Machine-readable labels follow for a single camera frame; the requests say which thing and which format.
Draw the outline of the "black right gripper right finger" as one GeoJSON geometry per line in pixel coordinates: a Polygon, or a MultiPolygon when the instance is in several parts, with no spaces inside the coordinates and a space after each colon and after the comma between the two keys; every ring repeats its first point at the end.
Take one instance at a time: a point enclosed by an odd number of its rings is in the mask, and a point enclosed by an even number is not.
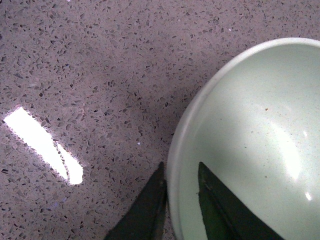
{"type": "Polygon", "coordinates": [[[203,163],[198,165],[198,199],[209,240],[281,240],[203,163]]]}

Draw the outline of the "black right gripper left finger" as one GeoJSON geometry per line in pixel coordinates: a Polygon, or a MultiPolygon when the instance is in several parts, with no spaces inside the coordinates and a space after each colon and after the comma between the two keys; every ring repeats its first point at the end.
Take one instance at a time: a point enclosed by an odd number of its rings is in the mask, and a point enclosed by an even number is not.
{"type": "Polygon", "coordinates": [[[123,218],[105,236],[106,240],[161,240],[165,224],[167,182],[165,165],[147,181],[123,218]]]}

